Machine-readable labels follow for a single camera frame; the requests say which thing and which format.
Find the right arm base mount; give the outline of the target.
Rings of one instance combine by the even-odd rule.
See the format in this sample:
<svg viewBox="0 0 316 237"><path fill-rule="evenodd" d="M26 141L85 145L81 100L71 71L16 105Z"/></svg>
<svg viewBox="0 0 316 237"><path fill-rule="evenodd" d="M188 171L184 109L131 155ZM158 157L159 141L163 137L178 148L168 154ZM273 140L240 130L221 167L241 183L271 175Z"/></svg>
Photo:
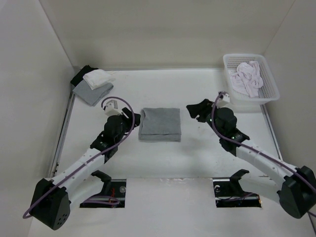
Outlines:
<svg viewBox="0 0 316 237"><path fill-rule="evenodd" d="M241 169L230 177L219 177L213 179L213 190L217 208L261 208L261 200L258 194L245 192L239 183L249 171Z"/></svg>

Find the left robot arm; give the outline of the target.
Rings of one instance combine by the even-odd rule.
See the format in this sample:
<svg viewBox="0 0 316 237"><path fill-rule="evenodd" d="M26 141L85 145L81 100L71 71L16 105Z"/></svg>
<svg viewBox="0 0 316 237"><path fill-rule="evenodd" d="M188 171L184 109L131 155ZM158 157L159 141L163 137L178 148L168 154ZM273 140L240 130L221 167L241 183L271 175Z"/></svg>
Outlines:
<svg viewBox="0 0 316 237"><path fill-rule="evenodd" d="M34 217L52 230L57 230L69 218L72 207L94 203L93 196L107 196L112 179L100 171L118 151L119 144L139 126L141 116L129 108L108 116L103 131L87 151L65 171L41 179L35 187L29 210L24 218Z"/></svg>

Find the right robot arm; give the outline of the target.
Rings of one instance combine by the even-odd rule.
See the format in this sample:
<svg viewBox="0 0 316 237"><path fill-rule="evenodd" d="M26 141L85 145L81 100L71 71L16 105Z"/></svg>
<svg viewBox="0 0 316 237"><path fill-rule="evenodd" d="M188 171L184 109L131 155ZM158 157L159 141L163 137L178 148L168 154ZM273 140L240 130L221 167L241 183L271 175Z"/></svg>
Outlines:
<svg viewBox="0 0 316 237"><path fill-rule="evenodd" d="M226 152L248 162L272 180L272 184L244 181L243 175L249 172L241 169L230 177L230 192L242 197L253 190L280 204L290 216L302 218L316 204L316 177L313 171L307 166L297 168L285 163L255 145L249 136L237 129L237 118L226 106L229 102L228 95L220 94L214 102L204 99L186 108L191 118L212 128Z"/></svg>

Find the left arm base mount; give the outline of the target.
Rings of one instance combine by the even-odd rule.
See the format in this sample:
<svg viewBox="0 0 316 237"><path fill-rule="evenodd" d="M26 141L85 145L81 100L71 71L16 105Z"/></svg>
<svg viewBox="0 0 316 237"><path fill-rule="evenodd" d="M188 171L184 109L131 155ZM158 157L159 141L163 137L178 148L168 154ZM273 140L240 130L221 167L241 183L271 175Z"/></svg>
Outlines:
<svg viewBox="0 0 316 237"><path fill-rule="evenodd" d="M125 208L126 179L112 179L102 171L92 173L103 183L101 191L80 204L80 208Z"/></svg>

